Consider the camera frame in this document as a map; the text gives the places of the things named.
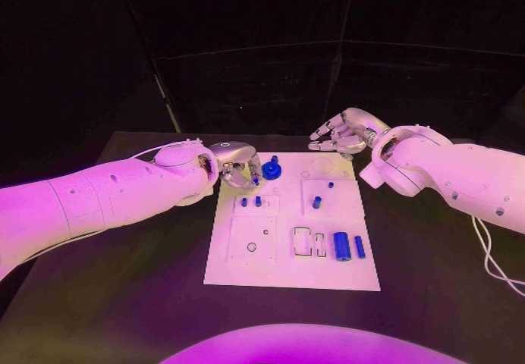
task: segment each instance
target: white rectangular piece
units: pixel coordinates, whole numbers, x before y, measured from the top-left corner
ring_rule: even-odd
[[[322,152],[262,152],[261,163],[273,155],[283,169],[275,180],[262,180],[255,190],[221,184],[205,284],[381,290],[352,163]],[[319,209],[311,207],[316,196],[323,199]],[[336,260],[339,231],[348,233],[352,257],[361,236],[365,259]],[[311,255],[298,256],[296,245]]]

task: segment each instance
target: white robotic arm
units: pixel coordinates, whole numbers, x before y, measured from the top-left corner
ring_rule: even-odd
[[[151,162],[134,157],[160,149]],[[0,280],[32,256],[85,234],[133,224],[212,194],[218,177],[252,188],[255,148],[187,140],[73,174],[0,189]],[[248,163],[251,179],[241,171]]]
[[[372,161],[359,173],[373,188],[382,183],[405,196],[433,188],[448,205],[525,234],[525,156],[474,144],[453,144],[430,127],[391,129],[366,111],[349,108],[310,138],[332,131],[313,150],[337,150],[350,158],[366,146]]]

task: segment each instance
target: white cable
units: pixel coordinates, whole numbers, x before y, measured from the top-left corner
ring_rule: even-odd
[[[479,219],[479,218],[473,218],[473,229],[476,231],[476,234],[477,234],[477,237],[479,237],[479,241],[482,243],[482,247],[483,247],[483,250],[485,250],[485,270],[486,270],[486,273],[500,279],[502,281],[505,281],[508,283],[508,285],[511,286],[511,288],[518,292],[518,294],[521,294],[523,297],[525,297],[525,293],[516,288],[516,286],[513,284],[522,284],[525,285],[525,282],[521,282],[521,281],[516,281],[515,279],[509,279],[506,277],[506,274],[503,273],[503,270],[500,269],[500,267],[498,266],[498,263],[495,261],[495,259],[492,258],[490,256],[490,250],[492,250],[492,238],[490,238],[490,234],[489,234],[489,230],[486,229],[486,226],[483,224],[483,221]],[[485,234],[486,234],[486,238],[487,238],[487,242],[485,244],[485,240],[483,240],[483,237],[482,237],[482,234],[479,232],[479,229],[477,229],[477,226],[476,226],[476,219],[477,219],[477,222],[479,224],[482,225],[483,227],[483,230],[485,230]],[[500,273],[500,276],[499,275],[495,275],[492,272],[490,272],[490,269],[489,269],[489,260],[490,260],[490,263],[493,264],[498,272]]]
[[[128,157],[128,159],[131,158],[137,158],[140,155],[153,152],[154,150],[164,148],[166,146],[170,146],[174,143],[167,143],[163,146],[156,146],[154,148],[150,148],[148,150],[144,150],[143,152],[137,153],[136,155],[133,155],[131,157]],[[40,250],[36,254],[33,254],[20,264],[26,263],[29,260],[35,259],[37,256],[40,256],[42,254],[45,254],[46,252],[49,252],[50,250],[53,250],[55,248],[58,248],[59,246],[62,246],[63,244],[68,244],[76,240],[84,239],[85,237],[91,237],[92,235],[97,235],[99,233],[102,233],[107,229],[95,231],[91,234],[85,234],[79,237],[75,237],[73,239],[68,239],[66,241],[62,241],[61,243],[55,244],[53,246],[48,247],[45,250]]]

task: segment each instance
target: white base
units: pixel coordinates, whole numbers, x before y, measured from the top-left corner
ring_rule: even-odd
[[[261,163],[273,153],[260,153]],[[365,211],[350,161],[336,153],[277,153],[283,168],[277,180],[257,190],[221,184],[205,284],[379,291]],[[261,207],[255,207],[261,196]],[[323,199],[313,209],[314,196]],[[247,197],[248,206],[241,206]],[[294,228],[297,230],[294,249]],[[352,259],[336,260],[333,233],[348,233]],[[358,258],[359,235],[366,258]],[[311,256],[297,255],[310,251]]]

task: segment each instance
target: dark table surface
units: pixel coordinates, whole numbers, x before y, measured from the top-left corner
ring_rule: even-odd
[[[306,152],[309,141],[118,132],[98,163],[195,137],[261,152]],[[369,151],[355,157],[356,172],[368,160]],[[216,184],[195,205],[39,258],[0,323],[0,362],[159,362],[226,331],[287,322],[373,331],[473,363],[522,362],[525,299],[485,272],[470,217],[431,190],[407,198],[359,188],[381,292],[203,285]],[[525,236],[489,230],[496,261],[523,278]]]

